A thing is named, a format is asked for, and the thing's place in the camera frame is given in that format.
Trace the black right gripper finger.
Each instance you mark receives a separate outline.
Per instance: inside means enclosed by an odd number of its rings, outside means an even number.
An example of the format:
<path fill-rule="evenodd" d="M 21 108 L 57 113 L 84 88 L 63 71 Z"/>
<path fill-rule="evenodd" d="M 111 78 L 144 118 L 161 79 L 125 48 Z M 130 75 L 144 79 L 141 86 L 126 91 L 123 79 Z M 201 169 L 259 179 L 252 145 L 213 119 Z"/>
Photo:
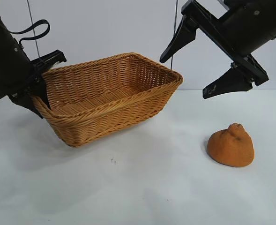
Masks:
<path fill-rule="evenodd" d="M 239 67 L 234 67 L 206 86 L 202 90 L 202 96 L 207 99 L 226 93 L 249 91 L 252 88 L 252 83 L 245 77 L 245 72 Z"/>
<path fill-rule="evenodd" d="M 160 62 L 165 63 L 181 48 L 196 38 L 197 23 L 190 17 L 183 15 L 171 42 L 160 56 Z"/>

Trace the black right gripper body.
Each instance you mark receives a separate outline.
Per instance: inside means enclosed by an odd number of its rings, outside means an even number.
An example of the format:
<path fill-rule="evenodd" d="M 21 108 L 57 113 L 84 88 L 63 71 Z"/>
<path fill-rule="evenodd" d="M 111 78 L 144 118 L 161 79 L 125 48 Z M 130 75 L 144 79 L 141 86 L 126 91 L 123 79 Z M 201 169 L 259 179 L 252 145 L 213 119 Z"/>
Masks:
<path fill-rule="evenodd" d="M 229 10 L 220 18 L 195 0 L 186 2 L 181 13 L 192 18 L 207 37 L 248 72 L 247 79 L 259 86 L 269 78 L 251 53 L 276 37 L 276 0 L 231 0 L 229 4 Z"/>

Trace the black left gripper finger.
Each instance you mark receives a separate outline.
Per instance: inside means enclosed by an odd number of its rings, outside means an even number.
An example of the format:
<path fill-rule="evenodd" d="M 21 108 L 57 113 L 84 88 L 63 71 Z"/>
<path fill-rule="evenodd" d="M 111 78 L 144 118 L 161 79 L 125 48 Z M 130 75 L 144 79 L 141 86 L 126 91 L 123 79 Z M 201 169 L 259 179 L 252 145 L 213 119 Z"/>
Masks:
<path fill-rule="evenodd" d="M 45 103 L 45 105 L 51 109 L 48 101 L 47 86 L 43 78 L 37 78 L 34 83 L 32 83 L 32 94 L 34 96 L 40 97 L 40 99 Z"/>
<path fill-rule="evenodd" d="M 35 108 L 30 95 L 26 92 L 16 92 L 14 94 L 10 94 L 10 100 L 15 105 L 26 108 L 31 112 L 35 113 L 38 117 L 43 118 L 40 112 Z"/>

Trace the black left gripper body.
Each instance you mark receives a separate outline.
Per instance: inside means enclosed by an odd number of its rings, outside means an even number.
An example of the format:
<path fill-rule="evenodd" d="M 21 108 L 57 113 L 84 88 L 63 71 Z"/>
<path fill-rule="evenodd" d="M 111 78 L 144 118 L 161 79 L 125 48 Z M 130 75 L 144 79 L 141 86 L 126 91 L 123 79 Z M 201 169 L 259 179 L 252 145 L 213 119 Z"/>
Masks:
<path fill-rule="evenodd" d="M 0 18 L 0 99 L 16 92 L 32 94 L 32 83 L 37 78 L 43 78 L 54 64 L 66 62 L 66 57 L 60 50 L 30 60 L 25 54 L 22 41 L 36 40 L 44 37 L 50 31 L 46 28 L 36 37 L 24 37 L 17 41 Z"/>

